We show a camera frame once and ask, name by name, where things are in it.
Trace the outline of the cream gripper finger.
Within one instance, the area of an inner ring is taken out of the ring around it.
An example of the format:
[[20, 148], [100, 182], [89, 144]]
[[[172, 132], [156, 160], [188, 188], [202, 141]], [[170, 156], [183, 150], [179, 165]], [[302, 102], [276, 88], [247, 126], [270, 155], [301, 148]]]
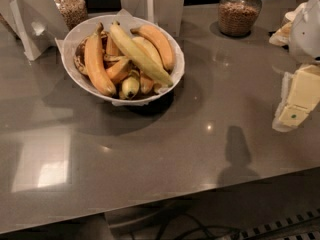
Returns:
[[303, 64], [293, 75], [288, 103], [312, 111], [320, 102], [320, 67]]
[[272, 122], [272, 128], [278, 132], [289, 132], [297, 129], [309, 115], [307, 109], [288, 103], [292, 80], [293, 75], [285, 72], [282, 78], [281, 102], [276, 109]]

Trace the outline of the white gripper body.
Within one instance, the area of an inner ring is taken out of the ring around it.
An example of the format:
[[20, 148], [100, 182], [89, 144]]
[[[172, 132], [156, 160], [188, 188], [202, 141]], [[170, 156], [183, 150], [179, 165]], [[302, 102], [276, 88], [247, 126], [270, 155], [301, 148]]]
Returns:
[[300, 63], [320, 63], [320, 0], [308, 0], [297, 13], [289, 36], [289, 54]]

